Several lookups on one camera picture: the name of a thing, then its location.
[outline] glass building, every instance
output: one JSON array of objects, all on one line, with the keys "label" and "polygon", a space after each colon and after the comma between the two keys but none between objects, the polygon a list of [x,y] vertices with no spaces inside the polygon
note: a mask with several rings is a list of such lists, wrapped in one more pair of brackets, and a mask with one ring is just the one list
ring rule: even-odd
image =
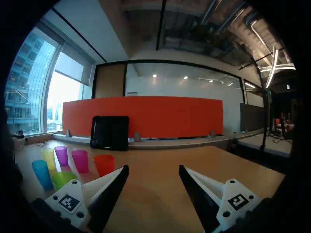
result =
[{"label": "glass building", "polygon": [[5,110],[13,134],[41,131],[41,100],[55,47],[34,29],[22,44],[5,89]]}]

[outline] orange plastic cup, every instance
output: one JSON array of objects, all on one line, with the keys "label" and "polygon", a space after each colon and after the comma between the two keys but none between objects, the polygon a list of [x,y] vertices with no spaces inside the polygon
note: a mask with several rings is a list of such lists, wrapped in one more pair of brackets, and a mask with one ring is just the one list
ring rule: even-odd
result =
[{"label": "orange plastic cup", "polygon": [[114,171],[114,157],[112,155],[96,155],[94,162],[100,177]]}]

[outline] purple plastic cup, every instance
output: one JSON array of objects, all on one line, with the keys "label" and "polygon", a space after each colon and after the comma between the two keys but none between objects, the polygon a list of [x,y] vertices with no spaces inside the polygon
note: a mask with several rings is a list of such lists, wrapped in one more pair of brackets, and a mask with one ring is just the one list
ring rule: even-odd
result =
[{"label": "purple plastic cup", "polygon": [[54,148],[54,150],[60,165],[67,166],[68,165],[67,147],[57,146]]},{"label": "purple plastic cup", "polygon": [[89,171],[89,164],[87,160],[87,151],[76,150],[71,153],[75,166],[80,173],[86,173]]}]

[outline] plastic cup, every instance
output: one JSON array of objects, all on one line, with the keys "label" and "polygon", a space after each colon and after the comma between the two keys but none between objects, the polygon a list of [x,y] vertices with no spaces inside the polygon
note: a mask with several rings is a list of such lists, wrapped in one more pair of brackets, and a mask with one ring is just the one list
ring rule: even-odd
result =
[{"label": "plastic cup", "polygon": [[42,151],[43,159],[47,162],[47,167],[49,170],[56,169],[54,150],[53,149],[43,149]]},{"label": "plastic cup", "polygon": [[89,171],[89,164],[87,160],[87,151],[76,150],[71,153],[75,166],[80,173]]},{"label": "plastic cup", "polygon": [[112,155],[97,155],[94,162],[100,177],[114,171],[114,157]]},{"label": "plastic cup", "polygon": [[51,177],[47,168],[47,162],[44,160],[36,160],[32,162],[31,165],[42,187],[45,190],[53,189]]},{"label": "plastic cup", "polygon": [[57,159],[61,166],[68,165],[68,155],[67,155],[67,147],[65,146],[57,146],[54,148]]},{"label": "plastic cup", "polygon": [[59,172],[52,176],[53,184],[57,190],[73,179],[77,179],[77,176],[72,172]]}]

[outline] orange panel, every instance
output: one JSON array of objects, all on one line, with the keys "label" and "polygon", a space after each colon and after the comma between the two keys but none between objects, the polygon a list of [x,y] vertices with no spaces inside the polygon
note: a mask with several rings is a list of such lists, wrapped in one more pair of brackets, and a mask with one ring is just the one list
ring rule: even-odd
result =
[{"label": "orange panel", "polygon": [[90,136],[94,116],[128,116],[129,137],[222,134],[222,101],[189,97],[130,96],[86,99],[63,105],[63,133]]}]

